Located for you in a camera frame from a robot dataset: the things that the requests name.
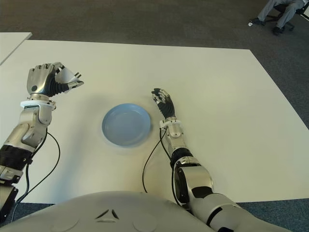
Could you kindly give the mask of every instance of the black cable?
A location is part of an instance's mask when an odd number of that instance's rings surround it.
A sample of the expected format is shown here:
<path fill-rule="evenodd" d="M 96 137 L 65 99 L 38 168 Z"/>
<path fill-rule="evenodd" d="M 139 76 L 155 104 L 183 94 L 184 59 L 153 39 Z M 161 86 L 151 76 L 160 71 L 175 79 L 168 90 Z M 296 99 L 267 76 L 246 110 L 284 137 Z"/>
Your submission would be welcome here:
<path fill-rule="evenodd" d="M 47 134 L 49 134 L 53 139 L 54 141 L 56 142 L 57 144 L 57 147 L 58 147 L 58 159 L 57 159 L 57 162 L 56 164 L 54 165 L 53 169 L 38 183 L 36 184 L 31 190 L 29 190 L 29 173 L 28 173 L 28 170 L 29 170 L 29 164 L 27 164 L 26 166 L 26 181 L 27 181 L 27 188 L 26 188 L 26 191 L 24 193 L 24 195 L 22 195 L 20 198 L 17 199 L 16 201 L 16 205 L 15 205 L 15 208 L 13 210 L 13 214 L 12 214 L 12 219 L 11 219 L 11 222 L 13 222 L 14 220 L 14 215 L 15 215 L 15 211 L 16 211 L 16 208 L 17 206 L 19 205 L 19 203 L 21 203 L 21 201 L 28 196 L 29 193 L 31 193 L 31 191 L 33 191 L 40 183 L 42 183 L 54 170 L 55 168 L 57 167 L 58 163 L 59 163 L 59 160 L 60 160 L 60 146 L 59 146 L 59 143 L 57 141 L 57 139 L 52 135 L 50 134 L 49 132 L 47 132 L 46 130 L 46 136 L 44 138 L 44 140 L 42 141 L 42 143 L 40 144 L 40 146 L 33 152 L 33 154 L 31 155 L 31 157 L 33 157 L 38 151 L 39 149 L 42 147 L 42 145 L 45 143 L 45 140 L 46 140 L 46 137 L 47 137 Z"/>
<path fill-rule="evenodd" d="M 153 150 L 151 151 L 151 153 L 150 153 L 150 155 L 149 155 L 147 161 L 145 162 L 144 168 L 143 168 L 143 173 L 142 173 L 142 176 L 141 176 L 141 181 L 142 181 L 142 183 L 143 183 L 143 188 L 144 188 L 144 190 L 145 190 L 146 193 L 148 193 L 147 190 L 146 190 L 146 187 L 145 187 L 145 182 L 144 182 L 144 174 L 145 174 L 146 165 L 147 165 L 147 163 L 148 163 L 150 157 L 152 156 L 154 150 L 155 150 L 156 147 L 159 145 L 159 143 L 162 141 L 162 137 L 161 137 L 161 129 L 160 129 L 160 140 L 159 140 L 159 142 L 157 142 L 157 144 L 155 145 L 155 147 L 154 147 Z"/>
<path fill-rule="evenodd" d="M 60 160 L 60 146 L 59 146 L 59 143 L 57 141 L 57 139 L 50 133 L 48 133 L 53 139 L 54 141 L 56 142 L 57 144 L 57 147 L 58 147 L 58 159 L 57 159 L 57 162 L 56 164 L 54 165 L 53 169 L 38 183 L 36 184 L 32 189 L 30 189 L 30 191 L 25 195 L 25 197 L 31 193 L 40 183 L 42 183 L 47 177 L 49 177 L 49 175 L 55 170 L 55 168 L 57 167 L 58 163 L 59 163 L 59 160 Z"/>
<path fill-rule="evenodd" d="M 40 150 L 40 148 L 43 146 L 43 144 L 45 143 L 46 137 L 47 137 L 47 133 L 48 132 L 47 132 L 47 128 L 46 128 L 45 137 L 44 137 L 43 141 L 41 142 L 41 144 L 37 147 L 37 149 L 35 149 L 35 151 L 31 154 L 31 156 L 30 156 L 31 160 L 34 157 L 34 155 Z M 25 193 L 20 198 L 18 198 L 16 200 L 16 205 L 15 205 L 14 210 L 13 210 L 11 222 L 13 222 L 13 220 L 14 220 L 14 215 L 15 215 L 16 208 L 18 207 L 19 203 L 26 197 L 26 195 L 28 194 L 29 188 L 30 188 L 30 183 L 29 183 L 29 163 L 26 165 L 26 174 L 25 175 L 26 175 L 26 183 L 27 183 L 26 191 L 25 191 Z"/>
<path fill-rule="evenodd" d="M 160 136 L 160 142 L 161 142 L 161 145 L 162 145 L 162 147 L 163 147 L 163 149 L 164 149 L 164 151 L 165 151 L 165 153 L 167 154 L 167 156 L 169 157 L 169 160 L 171 160 L 170 159 L 170 156 L 169 156 L 169 154 L 168 154 L 168 152 L 167 152 L 167 150 L 165 149 L 165 147 L 164 147 L 164 144 L 163 144 L 163 142 L 162 142 L 162 138 L 161 138 L 161 136 Z M 177 197 L 176 197 L 176 194 L 175 194 L 175 189 L 174 189 L 174 169 L 172 168 L 172 193 L 173 193 L 173 197 L 174 197 L 174 199 L 175 199 L 175 202 L 177 203 L 177 205 L 179 205 L 179 206 L 181 206 L 180 204 L 179 204 L 179 202 L 178 202 L 178 200 L 177 200 Z"/>
<path fill-rule="evenodd" d="M 48 132 L 47 132 L 47 128 L 46 128 L 46 134 L 45 134 L 45 137 L 44 137 L 43 141 L 41 142 L 40 146 L 38 146 L 38 148 L 37 148 L 37 149 L 35 149 L 35 151 L 32 153 L 31 158 L 33 158 L 33 157 L 34 157 L 34 155 L 35 155 L 35 154 L 36 154 L 36 153 L 40 150 L 40 148 L 43 146 L 43 144 L 44 144 L 44 143 L 45 143 L 45 141 L 46 141 L 47 134 L 48 134 Z"/>
<path fill-rule="evenodd" d="M 167 155 L 168 158 L 169 158 L 169 161 L 171 161 L 170 156 L 169 156 L 169 153 L 168 153 L 168 151 L 165 149 L 165 147 L 164 147 L 164 145 L 163 145 L 163 142 L 162 142 L 162 139 L 163 139 L 164 135 L 166 134 L 166 130 L 165 130 L 165 132 L 164 132 L 164 134 L 163 134 L 162 137 L 161 137 L 161 131 L 162 131 L 162 129 L 160 128 L 160 136 L 159 136 L 160 142 L 161 142 L 161 145 L 162 145 L 162 147 L 163 147 L 163 149 L 164 149 L 166 155 Z"/>

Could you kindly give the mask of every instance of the gray trousers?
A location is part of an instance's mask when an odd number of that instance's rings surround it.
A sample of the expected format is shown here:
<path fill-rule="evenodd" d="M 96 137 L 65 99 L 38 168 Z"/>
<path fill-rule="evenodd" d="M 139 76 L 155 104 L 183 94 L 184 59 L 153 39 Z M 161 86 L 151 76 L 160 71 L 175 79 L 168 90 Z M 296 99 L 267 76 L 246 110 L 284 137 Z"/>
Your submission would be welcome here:
<path fill-rule="evenodd" d="M 264 21 L 271 9 L 279 4 L 289 4 L 289 6 L 286 8 L 282 17 L 278 20 L 278 28 L 282 28 L 286 22 L 290 21 L 290 19 L 293 18 L 296 10 L 301 9 L 304 6 L 304 2 L 302 0 L 269 0 L 266 6 L 258 15 L 258 19 Z"/>

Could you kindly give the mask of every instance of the seated person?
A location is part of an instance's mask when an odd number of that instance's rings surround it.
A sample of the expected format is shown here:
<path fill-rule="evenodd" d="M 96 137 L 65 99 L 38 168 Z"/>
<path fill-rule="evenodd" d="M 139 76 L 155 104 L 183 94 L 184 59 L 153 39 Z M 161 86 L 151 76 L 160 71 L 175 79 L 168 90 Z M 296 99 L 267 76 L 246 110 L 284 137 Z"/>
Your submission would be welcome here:
<path fill-rule="evenodd" d="M 272 30 L 275 35 L 279 35 L 283 31 L 286 22 L 293 18 L 296 10 L 303 8 L 309 0 L 269 0 L 257 18 L 251 20 L 254 24 L 264 25 L 264 21 L 268 13 L 274 6 L 279 4 L 288 4 L 282 17 L 278 20 L 276 27 Z"/>

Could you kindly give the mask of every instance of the light blue plate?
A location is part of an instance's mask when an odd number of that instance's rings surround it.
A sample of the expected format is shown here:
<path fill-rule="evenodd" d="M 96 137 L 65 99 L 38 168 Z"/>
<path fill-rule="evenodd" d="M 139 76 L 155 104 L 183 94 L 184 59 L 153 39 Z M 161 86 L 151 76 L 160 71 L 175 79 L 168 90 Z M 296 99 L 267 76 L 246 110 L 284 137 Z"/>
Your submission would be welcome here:
<path fill-rule="evenodd" d="M 115 106 L 102 122 L 105 137 L 113 144 L 131 146 L 145 139 L 150 131 L 148 113 L 135 104 Z"/>

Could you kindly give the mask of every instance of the office chair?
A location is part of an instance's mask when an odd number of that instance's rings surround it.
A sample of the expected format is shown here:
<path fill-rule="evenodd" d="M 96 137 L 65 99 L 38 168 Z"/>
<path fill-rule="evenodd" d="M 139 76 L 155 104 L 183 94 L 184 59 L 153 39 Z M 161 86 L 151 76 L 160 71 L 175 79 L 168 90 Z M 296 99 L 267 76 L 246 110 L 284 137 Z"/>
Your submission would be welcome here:
<path fill-rule="evenodd" d="M 286 9 L 287 6 L 288 6 L 287 4 L 279 4 L 277 6 L 274 6 L 274 8 L 277 11 L 279 11 L 280 14 L 278 16 L 267 15 L 267 17 L 272 18 L 272 19 L 266 20 L 265 22 L 277 22 L 281 18 L 281 16 L 283 15 L 283 13 L 285 12 L 285 9 Z M 303 8 L 296 10 L 295 14 L 303 15 L 305 18 L 308 18 L 308 17 L 306 17 L 306 15 L 304 15 L 304 12 L 308 8 L 308 6 L 309 6 L 309 2 L 307 2 L 307 4 Z M 295 26 L 292 23 L 287 22 L 286 25 L 289 25 L 291 27 L 290 31 L 294 30 Z"/>

